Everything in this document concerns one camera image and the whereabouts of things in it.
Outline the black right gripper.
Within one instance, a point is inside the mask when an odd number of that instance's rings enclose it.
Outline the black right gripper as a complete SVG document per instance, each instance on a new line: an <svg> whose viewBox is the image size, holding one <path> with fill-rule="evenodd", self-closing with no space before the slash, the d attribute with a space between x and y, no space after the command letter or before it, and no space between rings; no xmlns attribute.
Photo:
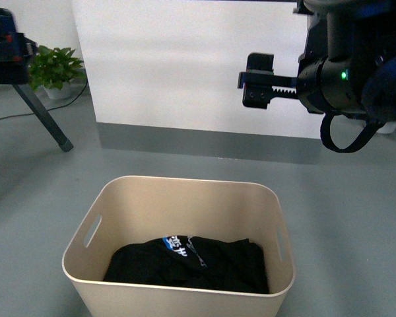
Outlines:
<svg viewBox="0 0 396 317"><path fill-rule="evenodd" d="M351 58L332 62L326 56L301 55L298 78L275 75L273 62L273 54L248 55L246 70L238 75L238 89L243 90L245 107L267 109L272 99L287 98L299 99L310 113L333 111L359 115L366 112L361 94L369 69L357 66Z"/></svg>

